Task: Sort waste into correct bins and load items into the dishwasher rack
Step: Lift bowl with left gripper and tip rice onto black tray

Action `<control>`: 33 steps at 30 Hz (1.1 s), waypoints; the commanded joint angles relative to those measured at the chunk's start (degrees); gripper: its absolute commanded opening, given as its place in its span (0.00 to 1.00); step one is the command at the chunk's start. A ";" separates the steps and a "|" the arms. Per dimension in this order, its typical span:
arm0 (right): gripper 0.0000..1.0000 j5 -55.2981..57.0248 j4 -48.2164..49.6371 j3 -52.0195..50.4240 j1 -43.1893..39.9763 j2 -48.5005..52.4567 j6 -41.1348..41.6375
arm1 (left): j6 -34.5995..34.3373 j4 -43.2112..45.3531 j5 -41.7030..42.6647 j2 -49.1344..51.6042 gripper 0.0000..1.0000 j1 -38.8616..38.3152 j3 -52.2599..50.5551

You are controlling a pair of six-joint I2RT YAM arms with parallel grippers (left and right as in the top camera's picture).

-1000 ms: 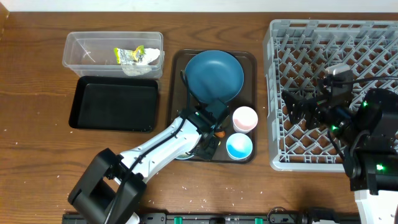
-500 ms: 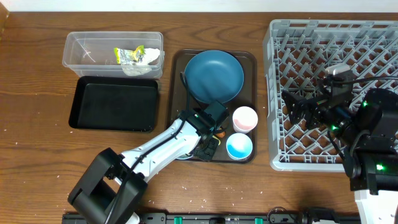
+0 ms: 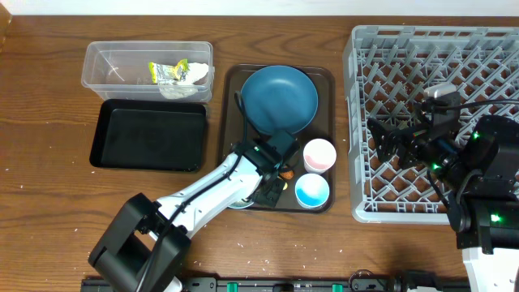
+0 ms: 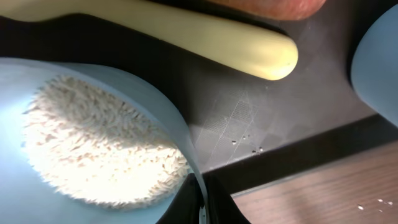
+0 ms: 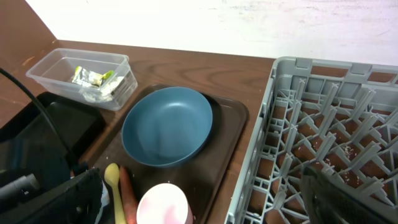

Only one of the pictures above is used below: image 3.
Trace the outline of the light blue cup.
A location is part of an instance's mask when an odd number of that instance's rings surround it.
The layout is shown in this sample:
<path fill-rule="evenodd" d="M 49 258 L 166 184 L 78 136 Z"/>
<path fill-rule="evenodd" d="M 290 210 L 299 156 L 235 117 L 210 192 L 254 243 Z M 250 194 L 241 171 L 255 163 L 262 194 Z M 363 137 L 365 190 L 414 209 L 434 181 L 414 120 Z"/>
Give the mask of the light blue cup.
<path fill-rule="evenodd" d="M 323 206 L 328 201 L 330 188 L 321 175 L 304 174 L 296 181 L 294 194 L 301 207 L 313 209 Z"/>

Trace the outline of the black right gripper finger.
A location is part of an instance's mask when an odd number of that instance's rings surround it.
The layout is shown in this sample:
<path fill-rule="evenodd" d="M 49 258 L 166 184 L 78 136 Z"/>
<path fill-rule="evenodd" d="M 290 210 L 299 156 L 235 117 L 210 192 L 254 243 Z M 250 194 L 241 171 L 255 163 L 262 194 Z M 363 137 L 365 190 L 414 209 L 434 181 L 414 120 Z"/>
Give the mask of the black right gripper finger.
<path fill-rule="evenodd" d="M 409 169 L 416 165 L 412 139 L 408 135 L 390 134 L 387 153 L 390 157 L 398 157 L 397 164 L 401 169 Z"/>
<path fill-rule="evenodd" d="M 369 118 L 367 120 L 367 128 L 375 141 L 377 157 L 380 161 L 389 161 L 394 157 L 390 157 L 387 153 L 388 137 L 390 134 L 407 135 L 407 128 L 394 127 L 375 118 Z"/>

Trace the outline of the light blue bowl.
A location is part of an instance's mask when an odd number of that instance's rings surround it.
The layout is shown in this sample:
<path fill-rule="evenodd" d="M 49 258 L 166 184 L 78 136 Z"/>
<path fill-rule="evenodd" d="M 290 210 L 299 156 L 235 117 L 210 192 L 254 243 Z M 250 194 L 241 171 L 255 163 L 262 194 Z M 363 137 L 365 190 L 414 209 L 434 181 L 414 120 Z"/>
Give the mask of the light blue bowl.
<path fill-rule="evenodd" d="M 229 206 L 229 208 L 244 209 L 244 208 L 248 208 L 248 207 L 252 206 L 253 204 L 254 204 L 254 200 L 252 200 L 252 199 L 242 199 L 242 200 L 232 203 Z"/>

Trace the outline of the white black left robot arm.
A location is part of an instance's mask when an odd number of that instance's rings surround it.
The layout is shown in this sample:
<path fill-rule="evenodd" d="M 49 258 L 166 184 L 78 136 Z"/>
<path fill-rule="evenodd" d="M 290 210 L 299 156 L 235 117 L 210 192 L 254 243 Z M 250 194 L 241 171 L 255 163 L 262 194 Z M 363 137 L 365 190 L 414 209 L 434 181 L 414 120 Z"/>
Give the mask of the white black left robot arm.
<path fill-rule="evenodd" d="M 287 101 L 236 92 L 244 123 L 257 130 L 272 123 L 266 141 L 244 140 L 212 172 L 172 195 L 151 201 L 139 193 L 119 210 L 92 249 L 89 264 L 116 291 L 180 291 L 176 275 L 192 237 L 231 204 L 246 199 L 277 178 L 298 151 L 283 117 Z"/>

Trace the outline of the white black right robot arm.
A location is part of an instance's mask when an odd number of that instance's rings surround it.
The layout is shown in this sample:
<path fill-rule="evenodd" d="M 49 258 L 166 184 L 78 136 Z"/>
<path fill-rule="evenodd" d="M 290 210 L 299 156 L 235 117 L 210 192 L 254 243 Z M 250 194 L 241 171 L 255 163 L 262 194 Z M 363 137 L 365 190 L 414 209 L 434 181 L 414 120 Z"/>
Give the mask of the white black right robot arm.
<path fill-rule="evenodd" d="M 402 169 L 423 165 L 447 209 L 472 291 L 518 289 L 518 124 L 499 115 L 481 117 L 464 146 L 455 139 L 464 103 L 459 92 L 426 97 L 415 105 L 418 122 L 399 129 L 369 118 L 379 161 L 398 158 Z"/>

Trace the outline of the silver green snack wrapper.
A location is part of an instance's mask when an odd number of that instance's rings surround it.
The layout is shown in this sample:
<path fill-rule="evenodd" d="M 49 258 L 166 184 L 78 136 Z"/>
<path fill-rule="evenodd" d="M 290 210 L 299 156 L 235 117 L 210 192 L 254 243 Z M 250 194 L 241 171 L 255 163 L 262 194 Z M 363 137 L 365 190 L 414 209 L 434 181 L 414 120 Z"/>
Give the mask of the silver green snack wrapper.
<path fill-rule="evenodd" d="M 152 82 L 159 84 L 161 82 L 183 81 L 187 77 L 189 64 L 186 58 L 181 59 L 176 65 L 165 65 L 150 62 L 148 69 L 151 74 Z"/>

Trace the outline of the white paper napkin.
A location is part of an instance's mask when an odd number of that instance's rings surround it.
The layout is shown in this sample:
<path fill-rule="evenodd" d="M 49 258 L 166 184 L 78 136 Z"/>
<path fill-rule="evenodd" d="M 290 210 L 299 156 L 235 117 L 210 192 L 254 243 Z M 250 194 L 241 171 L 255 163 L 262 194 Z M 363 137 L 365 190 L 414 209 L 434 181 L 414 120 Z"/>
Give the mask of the white paper napkin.
<path fill-rule="evenodd" d="M 180 80 L 166 76 L 158 85 L 166 99 L 182 99 L 196 94 L 208 80 L 209 66 L 206 63 L 190 62 L 188 71 Z"/>

